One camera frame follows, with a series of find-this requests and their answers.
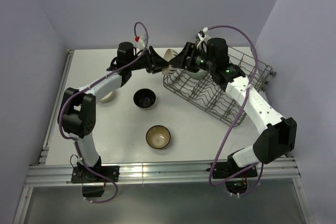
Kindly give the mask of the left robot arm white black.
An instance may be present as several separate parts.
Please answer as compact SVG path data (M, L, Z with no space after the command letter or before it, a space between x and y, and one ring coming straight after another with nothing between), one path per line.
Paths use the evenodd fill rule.
M144 69L158 73L169 66L153 47L136 50L133 43L122 42L107 68L98 80L82 88L64 91L58 115L58 127L64 139L74 143L77 152L78 171L90 182L105 178L92 136L96 124L96 105L109 92L124 86L132 72Z

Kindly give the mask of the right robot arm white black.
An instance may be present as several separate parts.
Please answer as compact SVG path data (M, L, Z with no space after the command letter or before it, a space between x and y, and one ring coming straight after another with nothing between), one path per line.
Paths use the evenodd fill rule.
M204 70L212 80L231 96L254 123L258 139L249 147L228 156L227 170L234 177L240 176L252 164L269 164L291 152L295 146L297 122L285 118L274 110L251 84L251 77L232 63L228 45L222 38L212 38L206 50L187 42L182 51L169 64L190 72Z

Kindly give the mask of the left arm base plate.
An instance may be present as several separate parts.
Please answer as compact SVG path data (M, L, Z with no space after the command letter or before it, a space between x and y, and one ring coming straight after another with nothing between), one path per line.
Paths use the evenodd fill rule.
M101 174L104 177L111 179L114 182L118 181L119 166L101 166L98 168L91 167L93 171ZM72 171L71 183L102 183L105 179L95 174L90 173L84 166L76 166Z

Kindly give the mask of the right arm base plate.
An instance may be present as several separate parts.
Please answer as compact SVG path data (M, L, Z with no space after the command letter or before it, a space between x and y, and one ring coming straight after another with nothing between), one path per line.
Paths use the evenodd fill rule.
M240 172L244 168L245 167L238 167L236 164L234 164L233 161L217 162L214 171L212 173L212 179L228 178L229 176L237 172ZM250 177L257 177L257 175L258 174L256 167L253 166L252 168L244 171L243 173L235 176L234 178L243 178L243 177L250 178Z

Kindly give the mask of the light green bowl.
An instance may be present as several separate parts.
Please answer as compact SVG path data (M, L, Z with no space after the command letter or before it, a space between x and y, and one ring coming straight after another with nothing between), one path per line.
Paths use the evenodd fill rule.
M195 80L200 80L200 79L203 79L207 75L207 71L205 70L199 70L198 72L188 71L187 74Z

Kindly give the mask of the brown beige bowl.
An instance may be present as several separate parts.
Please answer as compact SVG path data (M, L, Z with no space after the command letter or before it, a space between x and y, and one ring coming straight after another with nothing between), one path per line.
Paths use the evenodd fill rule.
M160 150L167 147L171 141L171 133L163 125L155 125L148 129L146 136L148 146Z

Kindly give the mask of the black glossy bowl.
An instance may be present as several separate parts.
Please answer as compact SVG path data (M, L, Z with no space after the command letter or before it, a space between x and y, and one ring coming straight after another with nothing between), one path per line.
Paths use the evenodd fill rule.
M143 110L152 109L156 102L156 94L147 88L140 89L134 94L133 102Z

